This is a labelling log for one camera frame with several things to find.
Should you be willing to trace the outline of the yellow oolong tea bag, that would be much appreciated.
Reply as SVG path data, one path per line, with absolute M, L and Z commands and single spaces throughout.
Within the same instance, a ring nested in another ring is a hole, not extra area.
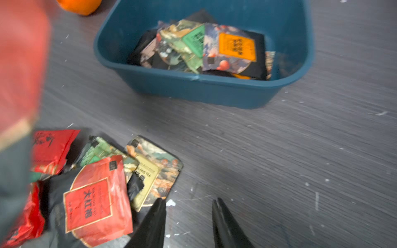
M 166 199 L 184 167 L 182 161 L 140 135 L 127 144 L 126 151 L 139 162 L 134 173 L 144 184 L 132 202 L 135 211 L 151 207 L 159 198 Z

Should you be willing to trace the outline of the red label dahongpao tea bag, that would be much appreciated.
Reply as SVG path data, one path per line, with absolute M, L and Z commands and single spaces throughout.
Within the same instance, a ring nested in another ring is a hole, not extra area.
M 94 248 L 133 232 L 123 158 L 104 158 L 44 183 L 59 248 Z

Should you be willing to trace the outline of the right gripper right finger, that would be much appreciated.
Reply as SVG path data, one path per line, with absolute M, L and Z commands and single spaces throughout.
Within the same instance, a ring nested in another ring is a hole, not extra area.
M 213 200 L 212 218 L 216 248 L 254 248 L 220 197 Z

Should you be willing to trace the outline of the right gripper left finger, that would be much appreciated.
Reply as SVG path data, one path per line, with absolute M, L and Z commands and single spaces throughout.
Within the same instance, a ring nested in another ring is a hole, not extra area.
M 166 201 L 158 198 L 125 248 L 163 248 Z

